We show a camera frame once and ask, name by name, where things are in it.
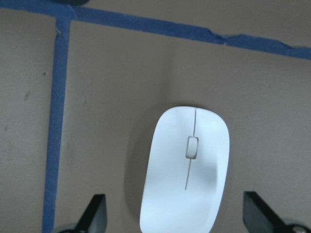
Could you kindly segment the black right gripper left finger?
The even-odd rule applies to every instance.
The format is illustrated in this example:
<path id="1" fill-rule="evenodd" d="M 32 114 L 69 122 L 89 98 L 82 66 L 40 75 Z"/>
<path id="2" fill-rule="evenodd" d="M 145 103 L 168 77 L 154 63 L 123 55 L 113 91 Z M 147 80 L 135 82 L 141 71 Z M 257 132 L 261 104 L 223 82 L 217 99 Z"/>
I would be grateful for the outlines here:
<path id="1" fill-rule="evenodd" d="M 105 194 L 96 194 L 75 227 L 77 233 L 104 233 L 107 228 Z"/>

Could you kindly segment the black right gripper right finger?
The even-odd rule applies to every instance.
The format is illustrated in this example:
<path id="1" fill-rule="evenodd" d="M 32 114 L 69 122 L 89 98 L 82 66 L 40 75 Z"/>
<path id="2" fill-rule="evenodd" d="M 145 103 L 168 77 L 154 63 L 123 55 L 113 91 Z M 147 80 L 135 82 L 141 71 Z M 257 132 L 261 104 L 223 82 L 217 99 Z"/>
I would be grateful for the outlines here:
<path id="1" fill-rule="evenodd" d="M 287 225 L 255 192 L 243 193 L 243 223 L 249 233 L 287 233 Z"/>

